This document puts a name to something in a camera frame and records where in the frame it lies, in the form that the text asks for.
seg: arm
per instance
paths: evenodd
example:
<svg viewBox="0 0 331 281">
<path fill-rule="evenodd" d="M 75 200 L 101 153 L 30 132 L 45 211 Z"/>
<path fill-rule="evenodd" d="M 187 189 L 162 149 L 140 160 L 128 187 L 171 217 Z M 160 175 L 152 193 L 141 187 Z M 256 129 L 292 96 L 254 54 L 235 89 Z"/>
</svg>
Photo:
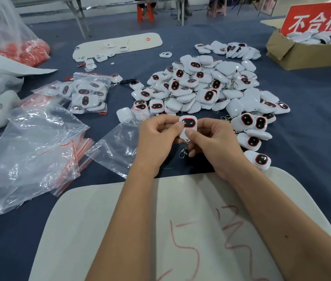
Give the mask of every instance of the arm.
<svg viewBox="0 0 331 281">
<path fill-rule="evenodd" d="M 331 237 L 246 159 L 228 122 L 204 118 L 198 128 L 185 132 L 190 156 L 203 151 L 237 191 L 284 278 L 331 280 Z"/>
<path fill-rule="evenodd" d="M 182 132 L 178 121 L 159 115 L 141 124 L 137 155 L 85 281 L 150 280 L 152 182 Z"/>
</svg>

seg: white mat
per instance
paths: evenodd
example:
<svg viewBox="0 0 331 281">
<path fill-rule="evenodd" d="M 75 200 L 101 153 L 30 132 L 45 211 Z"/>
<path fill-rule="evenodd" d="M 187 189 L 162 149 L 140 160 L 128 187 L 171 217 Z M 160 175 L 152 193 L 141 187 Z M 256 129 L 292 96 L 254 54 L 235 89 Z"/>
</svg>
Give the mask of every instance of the white mat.
<svg viewBox="0 0 331 281">
<path fill-rule="evenodd" d="M 114 45 L 113 48 L 107 48 L 106 45 Z M 94 58 L 99 51 L 106 51 L 110 53 L 120 54 L 138 50 L 144 50 L 161 46 L 163 44 L 159 34 L 148 32 L 143 34 L 136 34 L 134 36 L 124 36 L 118 38 L 103 39 L 91 42 L 82 43 L 74 48 L 73 59 L 77 61 L 78 58 L 84 56 L 84 60 Z M 120 52 L 120 47 L 128 47 L 128 51 Z"/>
<path fill-rule="evenodd" d="M 331 225 L 295 178 L 274 167 L 266 175 L 331 236 Z M 155 179 L 154 184 L 154 279 L 283 280 L 242 202 L 215 173 Z M 60 198 L 29 281 L 84 280 L 122 185 L 80 187 Z"/>
</svg>

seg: pink stool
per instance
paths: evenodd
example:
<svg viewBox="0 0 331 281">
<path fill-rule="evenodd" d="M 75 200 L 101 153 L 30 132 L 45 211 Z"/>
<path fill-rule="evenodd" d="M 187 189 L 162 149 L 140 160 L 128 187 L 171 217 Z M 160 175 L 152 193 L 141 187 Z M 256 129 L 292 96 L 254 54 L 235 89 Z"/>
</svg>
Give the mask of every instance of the pink stool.
<svg viewBox="0 0 331 281">
<path fill-rule="evenodd" d="M 215 18 L 218 13 L 227 15 L 227 0 L 225 0 L 224 5 L 218 9 L 218 0 L 215 0 L 211 9 L 207 10 L 207 16 Z"/>
</svg>

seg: shoe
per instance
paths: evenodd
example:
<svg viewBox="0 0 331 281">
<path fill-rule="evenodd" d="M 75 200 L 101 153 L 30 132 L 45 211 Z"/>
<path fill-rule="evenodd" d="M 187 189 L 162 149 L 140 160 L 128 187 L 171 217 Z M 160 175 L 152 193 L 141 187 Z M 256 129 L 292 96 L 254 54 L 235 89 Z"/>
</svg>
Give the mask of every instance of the shoe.
<svg viewBox="0 0 331 281">
<path fill-rule="evenodd" d="M 186 16 L 191 16 L 193 14 L 187 7 L 185 7 L 184 11 Z"/>
</svg>

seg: right hand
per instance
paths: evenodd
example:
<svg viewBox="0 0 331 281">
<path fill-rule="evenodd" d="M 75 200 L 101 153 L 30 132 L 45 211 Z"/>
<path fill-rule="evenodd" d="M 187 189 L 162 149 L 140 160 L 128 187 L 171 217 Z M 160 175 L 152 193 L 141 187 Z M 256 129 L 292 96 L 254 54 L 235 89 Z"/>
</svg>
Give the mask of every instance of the right hand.
<svg viewBox="0 0 331 281">
<path fill-rule="evenodd" d="M 229 180 L 227 170 L 231 166 L 248 161 L 227 121 L 202 118 L 198 120 L 198 131 L 187 129 L 185 135 L 190 139 L 189 157 L 203 152 L 222 179 Z"/>
</svg>

